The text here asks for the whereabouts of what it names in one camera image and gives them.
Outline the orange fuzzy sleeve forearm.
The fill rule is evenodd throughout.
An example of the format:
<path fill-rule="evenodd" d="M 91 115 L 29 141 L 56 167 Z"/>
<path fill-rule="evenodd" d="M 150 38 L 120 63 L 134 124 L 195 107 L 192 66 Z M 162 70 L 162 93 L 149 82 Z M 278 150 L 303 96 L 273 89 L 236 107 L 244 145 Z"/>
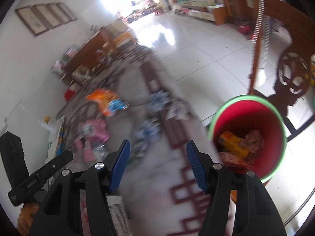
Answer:
<path fill-rule="evenodd" d="M 20 210 L 20 214 L 17 219 L 17 230 L 21 235 L 27 236 L 34 218 L 32 215 L 35 215 L 38 211 L 37 203 L 28 203 L 24 204 Z"/>

